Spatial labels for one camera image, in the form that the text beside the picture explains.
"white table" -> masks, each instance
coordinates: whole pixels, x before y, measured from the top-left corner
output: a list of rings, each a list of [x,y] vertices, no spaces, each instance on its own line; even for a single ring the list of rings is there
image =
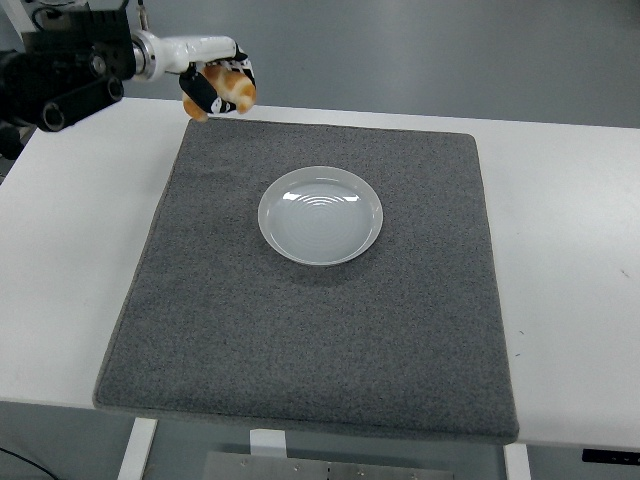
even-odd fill
[[[478,144],[523,443],[640,448],[640,131],[255,107]],[[93,408],[187,117],[125,99],[37,132],[0,187],[0,400]]]

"metal plate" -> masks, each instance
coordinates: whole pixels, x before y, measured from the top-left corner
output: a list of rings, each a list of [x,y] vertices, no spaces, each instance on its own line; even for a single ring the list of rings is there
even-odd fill
[[[453,480],[453,473],[209,452],[202,480]]]

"gray floor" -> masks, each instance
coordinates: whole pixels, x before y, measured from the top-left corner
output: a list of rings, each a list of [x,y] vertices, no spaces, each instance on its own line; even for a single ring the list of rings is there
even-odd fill
[[[97,9],[120,2],[90,3]],[[130,3],[133,21],[136,2]],[[146,4],[159,36],[235,38],[253,61],[263,105],[640,128],[638,0]],[[9,48],[20,49],[20,41],[0,14],[0,49]],[[125,88],[128,96],[180,98],[173,76]],[[130,418],[99,412],[0,403],[0,446],[71,480],[116,478],[130,426]],[[438,462],[474,458],[481,463],[469,461],[471,470],[460,471],[480,465],[487,475],[476,478],[491,478],[491,471],[503,478],[499,454],[486,446],[307,434],[289,441],[296,455],[334,461],[439,468]],[[149,478],[199,478],[198,458],[208,449],[247,452],[248,432],[161,422]],[[579,450],[535,447],[530,455],[534,480],[640,478],[640,467],[581,464]],[[0,455],[0,478],[35,475],[21,468]]]

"white plate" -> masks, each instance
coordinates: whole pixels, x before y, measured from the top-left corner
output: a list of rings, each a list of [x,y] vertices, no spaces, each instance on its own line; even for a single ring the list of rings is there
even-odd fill
[[[258,223],[278,253],[305,265],[337,265],[369,248],[382,228],[382,205],[357,175],[307,167],[276,180],[262,196]]]

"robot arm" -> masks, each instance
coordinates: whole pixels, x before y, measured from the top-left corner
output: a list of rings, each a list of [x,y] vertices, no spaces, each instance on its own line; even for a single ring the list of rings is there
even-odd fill
[[[255,87],[251,61],[229,37],[161,39],[149,31],[138,30],[133,32],[132,39],[136,58],[134,80],[154,81],[165,72],[180,74],[180,87],[206,113],[226,113],[235,110],[235,105],[218,97],[207,79],[197,71],[198,64],[219,64],[242,72]]]
[[[229,37],[161,39],[147,30],[131,32],[124,9],[84,8],[43,17],[40,31],[23,33],[25,53],[0,52],[0,153],[7,158],[17,156],[15,135],[3,131],[26,125],[60,131],[118,102],[123,80],[180,74],[182,89],[208,113],[235,106],[218,99],[198,64],[223,64],[255,85],[251,62]]]

